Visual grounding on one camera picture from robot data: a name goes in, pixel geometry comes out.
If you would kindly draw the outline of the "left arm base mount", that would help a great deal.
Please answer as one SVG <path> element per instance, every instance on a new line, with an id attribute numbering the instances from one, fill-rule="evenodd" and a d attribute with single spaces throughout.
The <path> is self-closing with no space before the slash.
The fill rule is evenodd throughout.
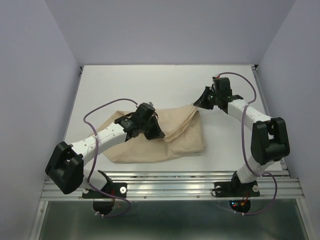
<path id="1" fill-rule="evenodd" d="M 82 189 L 82 198 L 93 200 L 92 209 L 96 216 L 112 218 L 126 214 L 131 208 L 127 200 L 128 184 L 114 182 L 102 170 L 95 171 L 86 188 Z"/>

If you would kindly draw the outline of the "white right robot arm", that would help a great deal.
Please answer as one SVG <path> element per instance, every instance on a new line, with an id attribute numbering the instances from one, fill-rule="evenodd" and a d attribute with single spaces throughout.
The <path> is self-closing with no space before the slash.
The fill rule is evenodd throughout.
<path id="1" fill-rule="evenodd" d="M 289 155 L 286 122 L 281 117 L 272 118 L 250 106 L 257 99 L 255 89 L 253 100 L 246 102 L 240 95 L 233 94 L 229 78 L 217 76 L 212 81 L 193 105 L 205 110 L 218 107 L 241 122 L 244 165 L 232 177 L 230 189 L 233 194 L 242 195 L 248 190 L 249 183 L 273 163 Z"/>

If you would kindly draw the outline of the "beige cloth drape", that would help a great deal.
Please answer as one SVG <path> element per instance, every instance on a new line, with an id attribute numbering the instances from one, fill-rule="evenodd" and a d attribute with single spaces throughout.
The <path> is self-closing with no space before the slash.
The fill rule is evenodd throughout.
<path id="1" fill-rule="evenodd" d="M 164 138 L 147 140 L 143 134 L 103 152 L 116 164 L 160 163 L 200 153 L 205 149 L 198 108 L 192 104 L 157 109 Z"/>

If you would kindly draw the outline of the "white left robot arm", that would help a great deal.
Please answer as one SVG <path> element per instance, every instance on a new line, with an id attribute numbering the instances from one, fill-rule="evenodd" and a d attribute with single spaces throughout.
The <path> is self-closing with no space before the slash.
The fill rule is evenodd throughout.
<path id="1" fill-rule="evenodd" d="M 90 162 L 96 162 L 104 151 L 125 143 L 143 134 L 147 140 L 165 137 L 161 130 L 157 113 L 148 103 L 140 104 L 136 111 L 117 118 L 100 132 L 67 144 L 62 141 L 56 145 L 45 173 L 67 195 L 78 188 L 92 189 L 100 197 L 110 196 L 112 180 L 101 170 L 86 170 Z"/>

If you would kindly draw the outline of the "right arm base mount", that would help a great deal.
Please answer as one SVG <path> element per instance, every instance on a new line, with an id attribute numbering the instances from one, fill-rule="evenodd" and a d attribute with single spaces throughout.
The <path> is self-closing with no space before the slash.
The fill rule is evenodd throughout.
<path id="1" fill-rule="evenodd" d="M 251 209 L 250 198 L 260 196 L 256 180 L 249 183 L 241 183 L 236 172 L 230 181 L 216 181 L 213 183 L 211 195 L 217 198 L 231 198 L 229 205 L 236 213 L 246 215 Z"/>

